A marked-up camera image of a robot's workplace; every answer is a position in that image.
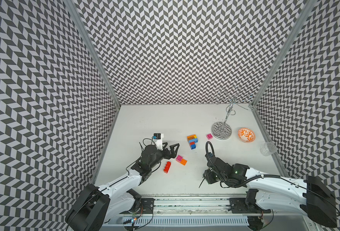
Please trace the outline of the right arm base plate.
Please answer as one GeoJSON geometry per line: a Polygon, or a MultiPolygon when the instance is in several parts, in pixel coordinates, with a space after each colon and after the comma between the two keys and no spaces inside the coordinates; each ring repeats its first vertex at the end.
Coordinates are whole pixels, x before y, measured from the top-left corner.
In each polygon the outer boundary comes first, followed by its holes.
{"type": "Polygon", "coordinates": [[[234,214],[270,214],[270,209],[260,208],[256,202],[249,202],[246,198],[229,198],[230,208],[234,214]]]}

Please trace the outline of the orange long lego brick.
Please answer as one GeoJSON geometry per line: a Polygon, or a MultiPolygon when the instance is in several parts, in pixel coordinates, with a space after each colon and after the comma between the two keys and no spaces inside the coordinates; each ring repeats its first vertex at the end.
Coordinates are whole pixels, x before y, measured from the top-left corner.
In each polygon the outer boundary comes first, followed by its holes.
{"type": "Polygon", "coordinates": [[[185,166],[185,165],[186,165],[186,163],[187,163],[187,160],[185,160],[185,159],[182,159],[182,160],[181,160],[181,164],[182,164],[182,165],[184,165],[184,166],[185,166]]]}

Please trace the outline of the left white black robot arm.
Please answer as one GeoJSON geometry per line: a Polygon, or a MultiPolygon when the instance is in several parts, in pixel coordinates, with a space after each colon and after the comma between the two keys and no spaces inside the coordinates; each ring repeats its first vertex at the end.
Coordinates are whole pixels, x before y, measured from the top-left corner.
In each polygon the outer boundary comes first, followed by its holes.
{"type": "Polygon", "coordinates": [[[65,216],[68,227],[74,231],[98,231],[120,213],[136,210],[141,195],[134,189],[152,175],[153,168],[163,159],[176,158],[179,146],[178,143],[170,146],[165,143],[158,149],[148,145],[120,178],[101,186],[85,186],[65,216]]]}

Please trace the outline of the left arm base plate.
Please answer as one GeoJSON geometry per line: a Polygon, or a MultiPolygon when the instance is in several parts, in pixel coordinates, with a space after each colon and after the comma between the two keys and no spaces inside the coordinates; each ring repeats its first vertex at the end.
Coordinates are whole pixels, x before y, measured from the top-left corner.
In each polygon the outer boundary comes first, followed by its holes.
{"type": "Polygon", "coordinates": [[[135,199],[132,208],[129,211],[124,211],[123,214],[151,214],[154,207],[154,198],[135,199]]]}

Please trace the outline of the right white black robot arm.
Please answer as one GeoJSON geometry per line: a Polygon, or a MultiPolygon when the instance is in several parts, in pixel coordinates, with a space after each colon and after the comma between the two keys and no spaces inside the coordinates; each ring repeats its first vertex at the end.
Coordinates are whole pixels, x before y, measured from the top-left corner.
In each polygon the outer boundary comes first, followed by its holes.
{"type": "Polygon", "coordinates": [[[266,210],[302,214],[327,228],[337,227],[340,215],[334,193],[319,177],[287,178],[265,173],[243,164],[230,165],[215,156],[213,145],[206,142],[208,169],[203,178],[222,188],[248,188],[238,212],[263,213],[266,210]]]}

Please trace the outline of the pink lego brick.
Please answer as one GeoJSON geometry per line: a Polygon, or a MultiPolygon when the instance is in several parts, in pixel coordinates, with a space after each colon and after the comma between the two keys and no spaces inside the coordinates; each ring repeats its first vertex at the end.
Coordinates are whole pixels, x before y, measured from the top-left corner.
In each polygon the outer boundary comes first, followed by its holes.
{"type": "Polygon", "coordinates": [[[176,158],[176,161],[181,162],[182,160],[183,160],[183,157],[178,155],[177,158],[176,158]]]}

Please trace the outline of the light blue lego plate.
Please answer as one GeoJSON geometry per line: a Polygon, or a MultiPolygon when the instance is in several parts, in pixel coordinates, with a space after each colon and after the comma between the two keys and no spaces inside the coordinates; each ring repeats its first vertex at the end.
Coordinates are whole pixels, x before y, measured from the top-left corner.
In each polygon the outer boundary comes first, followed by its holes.
{"type": "Polygon", "coordinates": [[[194,139],[191,139],[191,140],[189,140],[189,143],[197,143],[198,142],[198,138],[194,138],[194,139]]]}

